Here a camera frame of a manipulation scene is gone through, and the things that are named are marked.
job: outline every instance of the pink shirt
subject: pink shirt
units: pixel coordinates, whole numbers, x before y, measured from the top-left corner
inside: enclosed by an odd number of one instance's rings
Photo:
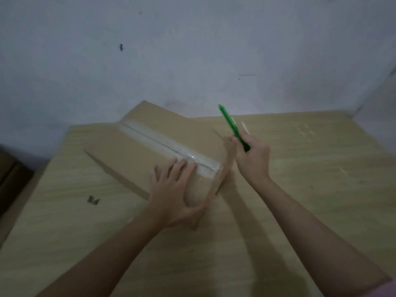
[[[371,291],[362,297],[395,297],[396,296],[396,279],[388,282],[377,289]]]

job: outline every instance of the person's right arm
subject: person's right arm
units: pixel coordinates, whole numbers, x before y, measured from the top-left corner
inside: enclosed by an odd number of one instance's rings
[[[290,197],[269,176],[270,147],[241,132],[236,162],[240,173],[260,195],[324,296],[360,296],[391,278]]]

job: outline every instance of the clear packing tape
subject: clear packing tape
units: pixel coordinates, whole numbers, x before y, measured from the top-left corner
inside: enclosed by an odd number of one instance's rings
[[[197,153],[135,120],[124,120],[118,125],[118,128],[127,136],[165,158],[171,159],[176,156],[178,160],[186,158],[188,162],[198,163],[196,172],[206,179],[213,180],[222,167],[219,162]]]

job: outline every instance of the table surface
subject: table surface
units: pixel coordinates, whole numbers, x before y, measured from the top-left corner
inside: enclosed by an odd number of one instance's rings
[[[223,135],[222,117],[200,118]],[[272,147],[273,179],[395,276],[396,159],[345,113],[236,116]],[[104,124],[73,126],[0,251],[2,296],[34,296],[145,206],[82,148]],[[99,199],[97,205],[87,202]],[[196,231],[160,233],[113,296],[308,296],[317,288],[236,165]]]

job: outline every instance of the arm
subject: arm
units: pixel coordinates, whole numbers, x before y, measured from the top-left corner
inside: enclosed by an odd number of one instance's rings
[[[192,219],[205,205],[186,207],[183,201],[187,180],[196,164],[183,159],[171,163],[157,179],[152,171],[153,190],[147,208],[122,230],[49,285],[38,296],[109,296],[126,269],[142,249],[167,225]]]
[[[268,145],[246,132],[241,136],[251,147],[245,153],[239,140],[231,138],[241,174],[271,210],[323,295],[360,296],[391,280],[271,180]]]

